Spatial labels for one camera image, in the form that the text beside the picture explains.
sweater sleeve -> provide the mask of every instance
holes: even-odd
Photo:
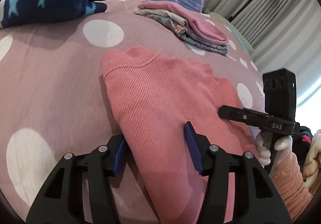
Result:
[[[294,222],[312,199],[303,178],[296,155],[292,152],[276,168],[272,181]]]

camera lens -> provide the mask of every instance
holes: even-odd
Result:
[[[269,88],[269,81],[268,80],[264,80],[264,88]]]
[[[285,86],[285,80],[283,77],[279,78],[279,86],[284,87]]]
[[[272,89],[276,89],[276,86],[277,86],[278,82],[277,82],[275,77],[271,79],[270,83],[271,83],[271,88]]]

bed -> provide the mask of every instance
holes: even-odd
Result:
[[[99,66],[107,51],[144,44],[159,53],[210,63],[215,76],[230,80],[244,107],[264,111],[262,75],[231,24],[199,14],[227,35],[228,53],[221,56],[134,15],[144,1],[109,0],[106,13],[0,30],[0,89],[5,89],[0,99],[0,189],[7,223],[23,223],[65,153],[91,152],[120,133]],[[257,129],[251,131],[255,136]],[[159,223],[132,157],[119,181],[111,180],[111,186],[121,223]]]

black camera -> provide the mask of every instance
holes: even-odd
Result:
[[[300,124],[295,122],[295,74],[285,68],[269,72],[263,75],[263,84],[266,113],[223,105],[218,114],[222,119],[243,122],[256,126],[261,131],[273,133],[271,140],[264,140],[264,146],[271,151],[271,163],[265,169],[272,177],[279,155],[274,149],[275,142],[283,136],[296,135],[300,130]]]

white glove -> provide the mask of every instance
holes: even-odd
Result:
[[[264,139],[271,137],[271,132],[260,132],[255,138],[255,147],[257,152],[259,153],[258,161],[263,167],[271,163],[271,152],[263,145]],[[275,142],[274,149],[277,151],[281,151],[277,165],[283,162],[285,158],[291,153],[292,142],[292,136],[284,136]]]

